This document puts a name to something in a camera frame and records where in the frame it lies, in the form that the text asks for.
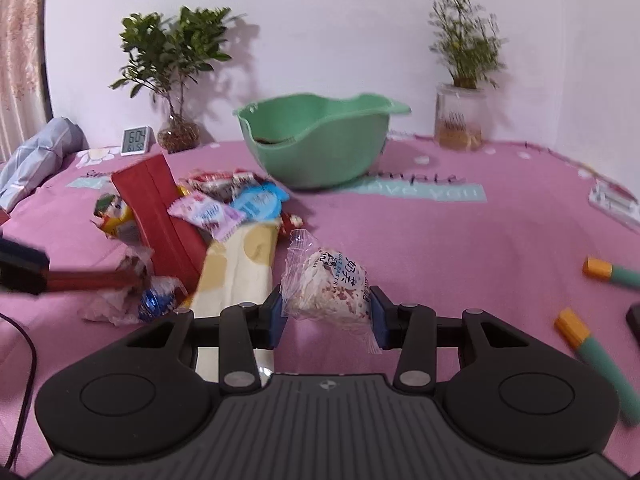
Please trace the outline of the cream yellow dotted snack pack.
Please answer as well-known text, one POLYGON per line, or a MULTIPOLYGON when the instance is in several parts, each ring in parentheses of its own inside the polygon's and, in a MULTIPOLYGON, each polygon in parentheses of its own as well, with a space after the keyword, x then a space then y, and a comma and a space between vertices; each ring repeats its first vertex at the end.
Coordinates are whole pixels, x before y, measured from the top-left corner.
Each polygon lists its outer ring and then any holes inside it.
POLYGON ((261 304, 272 292, 278 241, 275 221, 242 224, 224 242, 209 245, 191 301, 196 318, 212 318, 235 304, 261 304))

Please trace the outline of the blue foil clear candy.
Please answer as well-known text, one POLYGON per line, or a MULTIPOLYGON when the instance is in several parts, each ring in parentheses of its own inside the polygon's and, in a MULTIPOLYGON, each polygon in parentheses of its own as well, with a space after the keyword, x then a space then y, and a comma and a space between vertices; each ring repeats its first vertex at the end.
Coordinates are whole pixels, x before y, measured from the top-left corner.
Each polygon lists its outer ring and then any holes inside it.
POLYGON ((189 299, 182 281, 172 276, 154 274, 153 251, 142 246, 126 249, 117 270, 134 271, 142 279, 140 285, 102 289, 95 292, 83 307, 79 317, 88 322, 127 326, 149 323, 178 310, 189 299))

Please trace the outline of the clear rice cake snack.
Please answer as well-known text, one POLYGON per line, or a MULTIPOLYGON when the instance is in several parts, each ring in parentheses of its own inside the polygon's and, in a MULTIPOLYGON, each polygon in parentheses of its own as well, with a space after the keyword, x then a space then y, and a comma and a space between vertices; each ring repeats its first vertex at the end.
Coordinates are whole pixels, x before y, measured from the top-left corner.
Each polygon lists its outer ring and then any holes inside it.
POLYGON ((361 340, 367 352, 383 352, 372 330, 367 269, 305 229, 291 233, 281 296, 289 318, 330 324, 361 340))

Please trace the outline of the yellow green snack bag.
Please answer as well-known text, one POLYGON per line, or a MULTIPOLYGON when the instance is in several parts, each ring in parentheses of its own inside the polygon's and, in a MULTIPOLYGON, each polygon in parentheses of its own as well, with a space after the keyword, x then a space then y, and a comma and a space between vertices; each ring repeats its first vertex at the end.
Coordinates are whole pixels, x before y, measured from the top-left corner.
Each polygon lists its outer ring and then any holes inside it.
POLYGON ((101 195, 93 209, 94 225, 108 237, 132 242, 139 238, 134 213, 117 194, 101 195))

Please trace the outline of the pink white candy packet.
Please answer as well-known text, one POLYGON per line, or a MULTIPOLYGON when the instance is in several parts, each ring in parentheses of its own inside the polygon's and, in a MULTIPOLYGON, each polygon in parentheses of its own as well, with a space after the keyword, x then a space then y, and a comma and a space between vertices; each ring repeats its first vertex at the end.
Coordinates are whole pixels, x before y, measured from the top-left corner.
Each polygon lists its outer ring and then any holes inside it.
POLYGON ((196 191, 175 200, 167 212, 209 232, 217 242, 228 240, 246 219, 244 212, 196 191))

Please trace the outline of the small red candy packet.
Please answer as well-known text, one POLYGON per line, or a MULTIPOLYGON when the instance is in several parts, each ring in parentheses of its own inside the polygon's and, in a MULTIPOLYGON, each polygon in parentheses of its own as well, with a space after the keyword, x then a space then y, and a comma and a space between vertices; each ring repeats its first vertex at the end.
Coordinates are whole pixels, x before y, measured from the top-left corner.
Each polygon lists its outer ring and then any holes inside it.
POLYGON ((279 236, 289 237, 295 230, 303 229, 305 222, 297 214, 282 211, 280 214, 279 236))

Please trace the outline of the blue round-top snack pouch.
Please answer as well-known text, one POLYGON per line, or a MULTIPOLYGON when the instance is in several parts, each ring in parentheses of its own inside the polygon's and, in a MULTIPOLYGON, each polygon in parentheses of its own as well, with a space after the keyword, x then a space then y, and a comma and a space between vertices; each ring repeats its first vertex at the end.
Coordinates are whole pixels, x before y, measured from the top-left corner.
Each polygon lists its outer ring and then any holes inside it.
POLYGON ((244 214, 248 221, 276 220, 282 204, 290 199, 288 192, 272 182, 244 188, 231 206, 244 214))

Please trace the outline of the red white patterned snack bag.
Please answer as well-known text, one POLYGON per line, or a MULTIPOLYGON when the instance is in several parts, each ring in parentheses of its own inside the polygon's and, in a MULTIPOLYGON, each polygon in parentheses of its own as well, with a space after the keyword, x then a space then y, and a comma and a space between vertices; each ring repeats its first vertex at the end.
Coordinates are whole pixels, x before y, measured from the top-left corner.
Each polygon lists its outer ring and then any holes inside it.
POLYGON ((179 180, 179 185, 191 192, 203 193, 213 200, 230 204, 246 188, 262 185, 265 178, 253 171, 237 169, 233 171, 204 171, 196 170, 179 180))

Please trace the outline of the long red snack pack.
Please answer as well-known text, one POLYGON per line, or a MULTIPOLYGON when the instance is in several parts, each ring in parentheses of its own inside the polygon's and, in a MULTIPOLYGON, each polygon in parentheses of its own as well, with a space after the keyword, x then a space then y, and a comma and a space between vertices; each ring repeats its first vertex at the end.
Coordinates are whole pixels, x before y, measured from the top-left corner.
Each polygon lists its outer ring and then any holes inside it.
POLYGON ((156 275, 178 278, 188 294, 198 288, 207 246, 192 224, 168 214, 181 195, 164 155, 112 174, 120 197, 134 214, 141 239, 153 251, 156 275))

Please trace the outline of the blue grey folded cloth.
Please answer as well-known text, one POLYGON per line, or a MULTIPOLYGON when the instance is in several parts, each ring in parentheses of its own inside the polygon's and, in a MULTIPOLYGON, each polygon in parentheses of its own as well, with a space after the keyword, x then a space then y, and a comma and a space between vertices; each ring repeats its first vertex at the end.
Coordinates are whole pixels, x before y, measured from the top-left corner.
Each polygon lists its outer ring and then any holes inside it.
POLYGON ((1 208, 11 212, 35 188, 60 170, 64 158, 80 151, 84 134, 69 119, 57 117, 20 145, 1 169, 1 208))

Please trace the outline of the orange green marker near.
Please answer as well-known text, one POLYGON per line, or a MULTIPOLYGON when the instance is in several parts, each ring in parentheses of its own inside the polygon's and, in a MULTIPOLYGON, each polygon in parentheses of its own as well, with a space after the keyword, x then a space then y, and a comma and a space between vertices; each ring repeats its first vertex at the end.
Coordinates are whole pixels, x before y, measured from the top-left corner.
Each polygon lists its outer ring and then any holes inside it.
POLYGON ((590 328, 570 308, 563 309, 554 321, 556 331, 572 350, 599 372, 615 389, 620 399, 620 414, 628 426, 639 425, 639 393, 600 344, 590 328))

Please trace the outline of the orange green marker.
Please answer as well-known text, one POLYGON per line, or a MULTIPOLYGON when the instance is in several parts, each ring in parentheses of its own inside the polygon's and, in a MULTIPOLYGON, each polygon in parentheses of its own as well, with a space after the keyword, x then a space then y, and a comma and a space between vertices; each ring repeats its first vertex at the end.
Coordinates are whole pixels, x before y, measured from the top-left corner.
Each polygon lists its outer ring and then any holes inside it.
POLYGON ((640 273, 623 266, 616 266, 593 257, 587 257, 582 265, 582 273, 588 278, 609 282, 632 289, 640 288, 640 273))
POLYGON ((628 426, 639 425, 639 393, 600 344, 590 328, 570 308, 563 309, 554 321, 556 331, 572 350, 599 372, 615 389, 620 399, 620 414, 628 426))

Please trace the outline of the pink curtain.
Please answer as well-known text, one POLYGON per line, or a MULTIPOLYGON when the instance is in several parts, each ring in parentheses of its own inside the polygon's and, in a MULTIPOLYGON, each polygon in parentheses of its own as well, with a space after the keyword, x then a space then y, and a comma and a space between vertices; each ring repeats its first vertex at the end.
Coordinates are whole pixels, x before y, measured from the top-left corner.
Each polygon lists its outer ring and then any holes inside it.
POLYGON ((43 45, 44 0, 1 0, 1 159, 51 116, 43 45))

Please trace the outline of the white digital clock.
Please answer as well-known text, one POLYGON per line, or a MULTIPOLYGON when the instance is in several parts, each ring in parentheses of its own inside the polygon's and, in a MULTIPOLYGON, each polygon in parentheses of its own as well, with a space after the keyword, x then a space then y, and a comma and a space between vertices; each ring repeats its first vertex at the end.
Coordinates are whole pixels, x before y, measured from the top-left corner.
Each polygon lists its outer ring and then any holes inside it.
POLYGON ((122 134, 122 156, 144 155, 149 151, 152 129, 149 126, 125 129, 122 134))

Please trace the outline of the green plastic bowl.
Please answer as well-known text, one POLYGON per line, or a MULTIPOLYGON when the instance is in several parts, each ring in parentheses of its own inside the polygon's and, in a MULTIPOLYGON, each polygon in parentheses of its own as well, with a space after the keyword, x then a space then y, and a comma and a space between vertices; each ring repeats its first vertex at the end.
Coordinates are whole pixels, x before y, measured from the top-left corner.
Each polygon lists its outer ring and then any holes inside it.
POLYGON ((313 93, 251 102, 233 112, 247 148, 292 190, 334 188, 361 177, 381 155, 390 118, 405 103, 375 93, 339 100, 313 93))

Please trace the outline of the orange green marker far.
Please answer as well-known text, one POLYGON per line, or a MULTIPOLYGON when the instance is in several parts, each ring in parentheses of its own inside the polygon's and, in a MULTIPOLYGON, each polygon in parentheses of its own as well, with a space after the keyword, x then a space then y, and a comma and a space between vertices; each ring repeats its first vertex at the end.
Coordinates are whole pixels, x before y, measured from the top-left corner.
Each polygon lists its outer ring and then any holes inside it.
POLYGON ((640 288, 640 273, 623 266, 616 266, 593 257, 587 257, 582 265, 582 273, 588 278, 609 282, 632 289, 640 288))

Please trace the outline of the clear plastic box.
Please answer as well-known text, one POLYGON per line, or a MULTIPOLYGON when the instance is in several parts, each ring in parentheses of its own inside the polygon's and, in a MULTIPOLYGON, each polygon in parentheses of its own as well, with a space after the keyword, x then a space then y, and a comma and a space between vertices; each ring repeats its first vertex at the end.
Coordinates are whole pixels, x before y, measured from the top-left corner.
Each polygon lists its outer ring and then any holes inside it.
POLYGON ((623 226, 639 231, 639 202, 619 185, 597 179, 588 202, 623 226))

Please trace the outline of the broadleaf plant in glass vase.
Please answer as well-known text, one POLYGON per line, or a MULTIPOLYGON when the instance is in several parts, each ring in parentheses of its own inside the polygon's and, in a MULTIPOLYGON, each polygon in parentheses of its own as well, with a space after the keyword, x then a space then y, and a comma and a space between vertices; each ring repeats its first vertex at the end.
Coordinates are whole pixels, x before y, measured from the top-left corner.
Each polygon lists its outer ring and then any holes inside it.
POLYGON ((192 150, 200 144, 200 128, 186 117, 186 86, 232 56, 224 50, 227 32, 238 18, 228 6, 191 9, 182 6, 173 18, 152 12, 122 19, 120 48, 126 63, 112 90, 128 87, 134 98, 141 90, 167 107, 167 119, 156 143, 167 153, 192 150))

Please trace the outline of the thin-leaf plant in glass jar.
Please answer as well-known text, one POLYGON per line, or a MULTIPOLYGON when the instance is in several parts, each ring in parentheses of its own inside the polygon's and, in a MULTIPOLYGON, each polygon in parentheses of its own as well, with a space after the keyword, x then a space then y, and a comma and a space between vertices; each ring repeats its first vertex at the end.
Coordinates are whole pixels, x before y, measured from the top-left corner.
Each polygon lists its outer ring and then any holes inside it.
POLYGON ((443 148, 476 151, 483 145, 488 107, 483 87, 497 85, 506 68, 497 19, 480 0, 434 0, 430 51, 451 79, 437 88, 434 137, 443 148))

